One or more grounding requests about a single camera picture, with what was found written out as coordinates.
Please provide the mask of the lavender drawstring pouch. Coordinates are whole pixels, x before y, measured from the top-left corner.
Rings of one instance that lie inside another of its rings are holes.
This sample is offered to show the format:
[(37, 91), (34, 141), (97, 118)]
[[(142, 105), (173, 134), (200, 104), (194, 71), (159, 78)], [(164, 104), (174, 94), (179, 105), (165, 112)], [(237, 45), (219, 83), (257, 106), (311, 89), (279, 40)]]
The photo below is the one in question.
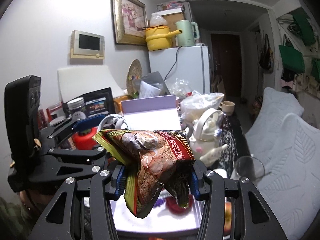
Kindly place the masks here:
[(163, 196), (159, 196), (156, 202), (153, 205), (153, 209), (162, 206), (165, 204), (166, 198)]

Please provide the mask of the red fluffy scrunchie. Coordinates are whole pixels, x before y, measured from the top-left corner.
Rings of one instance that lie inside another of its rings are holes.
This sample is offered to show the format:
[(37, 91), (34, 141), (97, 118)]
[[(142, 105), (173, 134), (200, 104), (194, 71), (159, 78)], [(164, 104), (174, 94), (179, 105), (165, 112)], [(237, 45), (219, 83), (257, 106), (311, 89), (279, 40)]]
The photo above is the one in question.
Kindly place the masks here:
[(189, 195), (187, 204), (179, 206), (173, 197), (167, 197), (165, 199), (166, 208), (175, 215), (183, 215), (191, 211), (193, 205), (193, 197)]

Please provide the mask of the brown gold snack bag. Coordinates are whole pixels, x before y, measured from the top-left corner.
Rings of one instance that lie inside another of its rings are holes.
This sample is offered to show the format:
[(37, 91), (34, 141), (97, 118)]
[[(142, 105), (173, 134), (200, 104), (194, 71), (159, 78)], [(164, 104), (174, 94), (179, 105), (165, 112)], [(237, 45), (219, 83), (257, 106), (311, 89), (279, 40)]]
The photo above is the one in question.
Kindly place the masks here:
[(145, 218), (162, 190), (187, 204), (195, 157), (183, 132), (105, 129), (93, 139), (127, 168), (124, 198), (134, 216)]

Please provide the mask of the dark lidded jar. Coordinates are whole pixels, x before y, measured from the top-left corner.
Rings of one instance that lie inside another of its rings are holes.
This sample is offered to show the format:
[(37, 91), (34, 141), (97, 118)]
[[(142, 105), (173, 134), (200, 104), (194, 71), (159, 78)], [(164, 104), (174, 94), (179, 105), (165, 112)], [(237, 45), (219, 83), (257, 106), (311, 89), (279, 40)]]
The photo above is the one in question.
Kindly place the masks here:
[(67, 102), (67, 107), (72, 118), (79, 120), (87, 118), (86, 105), (83, 97), (70, 100)]

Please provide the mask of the glass mug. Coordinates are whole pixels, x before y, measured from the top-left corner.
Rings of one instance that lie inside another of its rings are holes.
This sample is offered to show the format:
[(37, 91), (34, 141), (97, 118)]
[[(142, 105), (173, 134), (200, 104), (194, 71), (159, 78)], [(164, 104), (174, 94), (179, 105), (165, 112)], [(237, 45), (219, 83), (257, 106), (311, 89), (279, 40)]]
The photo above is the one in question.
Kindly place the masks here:
[(263, 163), (252, 156), (242, 156), (234, 164), (231, 179), (239, 180), (247, 177), (255, 186), (271, 172), (267, 171)]

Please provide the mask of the white refrigerator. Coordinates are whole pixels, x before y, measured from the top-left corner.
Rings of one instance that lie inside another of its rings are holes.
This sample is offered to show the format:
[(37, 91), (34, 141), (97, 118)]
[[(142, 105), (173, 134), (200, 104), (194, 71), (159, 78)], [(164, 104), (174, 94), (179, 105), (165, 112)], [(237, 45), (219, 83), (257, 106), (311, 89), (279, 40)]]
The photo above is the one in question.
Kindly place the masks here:
[(149, 52), (152, 72), (172, 84), (176, 80), (189, 82), (192, 90), (210, 93), (210, 67), (207, 46), (168, 48)]

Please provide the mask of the green electric kettle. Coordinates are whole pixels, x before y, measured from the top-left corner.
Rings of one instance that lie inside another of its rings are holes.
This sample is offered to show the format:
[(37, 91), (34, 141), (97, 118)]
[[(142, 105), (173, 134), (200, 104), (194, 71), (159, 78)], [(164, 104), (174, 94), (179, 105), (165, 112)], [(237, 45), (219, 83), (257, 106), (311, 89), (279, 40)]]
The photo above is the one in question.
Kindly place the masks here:
[(196, 46), (196, 40), (200, 39), (199, 27), (196, 22), (189, 20), (180, 20), (175, 23), (177, 29), (181, 31), (177, 35), (177, 44), (179, 47)]

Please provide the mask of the wall intercom panel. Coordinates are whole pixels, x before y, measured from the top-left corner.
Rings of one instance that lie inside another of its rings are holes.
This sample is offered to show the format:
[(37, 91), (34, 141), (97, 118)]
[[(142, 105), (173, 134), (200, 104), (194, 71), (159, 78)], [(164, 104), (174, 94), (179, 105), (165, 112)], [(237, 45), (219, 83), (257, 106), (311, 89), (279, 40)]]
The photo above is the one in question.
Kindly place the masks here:
[(84, 31), (72, 31), (70, 58), (103, 60), (105, 58), (104, 37)]

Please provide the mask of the lavender open gift box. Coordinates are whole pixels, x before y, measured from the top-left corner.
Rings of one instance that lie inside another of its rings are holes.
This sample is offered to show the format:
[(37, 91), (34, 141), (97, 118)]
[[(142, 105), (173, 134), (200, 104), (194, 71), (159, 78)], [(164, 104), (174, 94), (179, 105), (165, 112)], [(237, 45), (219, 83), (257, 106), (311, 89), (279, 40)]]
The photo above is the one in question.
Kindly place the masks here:
[(113, 205), (119, 231), (175, 233), (196, 228), (187, 175), (195, 159), (173, 95), (123, 101), (123, 124), (106, 134), (126, 163), (124, 196)]

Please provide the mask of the cream cartoon water bottle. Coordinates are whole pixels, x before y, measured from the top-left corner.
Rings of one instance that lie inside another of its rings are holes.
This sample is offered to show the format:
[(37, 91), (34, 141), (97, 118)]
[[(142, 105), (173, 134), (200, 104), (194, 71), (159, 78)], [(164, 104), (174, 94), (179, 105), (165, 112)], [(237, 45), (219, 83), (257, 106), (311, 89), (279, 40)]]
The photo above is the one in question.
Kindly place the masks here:
[(220, 145), (224, 118), (223, 111), (210, 108), (194, 122), (193, 133), (189, 138), (189, 145), (196, 160), (200, 160), (206, 167), (210, 167), (227, 149), (228, 145)]

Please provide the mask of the red plastic container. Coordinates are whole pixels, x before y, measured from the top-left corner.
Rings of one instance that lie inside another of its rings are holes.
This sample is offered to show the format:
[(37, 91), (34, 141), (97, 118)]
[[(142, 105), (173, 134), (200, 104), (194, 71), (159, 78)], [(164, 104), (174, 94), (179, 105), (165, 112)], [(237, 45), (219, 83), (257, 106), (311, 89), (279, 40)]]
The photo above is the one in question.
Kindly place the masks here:
[(78, 150), (91, 150), (97, 144), (97, 142), (94, 139), (92, 139), (92, 137), (96, 133), (97, 133), (97, 128), (93, 127), (86, 134), (77, 132), (74, 135), (72, 135), (72, 139), (75, 143), (76, 148)]

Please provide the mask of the gold framed picture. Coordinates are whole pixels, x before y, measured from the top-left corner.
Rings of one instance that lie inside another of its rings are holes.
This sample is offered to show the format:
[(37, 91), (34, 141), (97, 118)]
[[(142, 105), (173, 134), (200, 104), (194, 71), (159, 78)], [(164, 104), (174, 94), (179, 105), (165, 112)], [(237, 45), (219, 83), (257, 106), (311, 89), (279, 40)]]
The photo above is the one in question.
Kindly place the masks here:
[(139, 0), (112, 0), (116, 44), (146, 46), (148, 28), (145, 4)]

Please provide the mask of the yellow pot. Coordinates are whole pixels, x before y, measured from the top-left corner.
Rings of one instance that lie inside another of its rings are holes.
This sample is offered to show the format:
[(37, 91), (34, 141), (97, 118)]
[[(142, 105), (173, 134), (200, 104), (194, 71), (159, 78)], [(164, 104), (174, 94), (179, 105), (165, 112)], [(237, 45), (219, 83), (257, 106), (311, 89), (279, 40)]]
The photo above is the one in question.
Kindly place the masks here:
[(172, 47), (172, 37), (180, 35), (182, 30), (170, 31), (166, 25), (150, 27), (145, 30), (145, 41), (149, 51), (163, 50)]

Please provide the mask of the red apple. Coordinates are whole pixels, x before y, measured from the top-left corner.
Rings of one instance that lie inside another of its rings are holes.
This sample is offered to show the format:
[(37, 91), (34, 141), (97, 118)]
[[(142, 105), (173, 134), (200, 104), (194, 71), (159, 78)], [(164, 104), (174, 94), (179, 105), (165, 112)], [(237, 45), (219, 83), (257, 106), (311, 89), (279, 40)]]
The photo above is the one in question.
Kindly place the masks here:
[(232, 204), (231, 202), (225, 203), (225, 222), (223, 235), (228, 236), (232, 228)]

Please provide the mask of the green tote bag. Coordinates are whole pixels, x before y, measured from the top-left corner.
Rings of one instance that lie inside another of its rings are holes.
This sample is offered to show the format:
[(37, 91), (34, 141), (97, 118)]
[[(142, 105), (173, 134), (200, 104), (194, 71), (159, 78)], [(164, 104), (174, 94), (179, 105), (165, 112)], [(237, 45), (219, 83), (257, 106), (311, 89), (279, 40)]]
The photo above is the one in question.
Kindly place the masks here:
[(291, 40), (285, 34), (283, 35), (283, 44), (279, 45), (279, 50), (284, 69), (290, 70), (296, 74), (305, 72), (302, 53), (294, 48)]

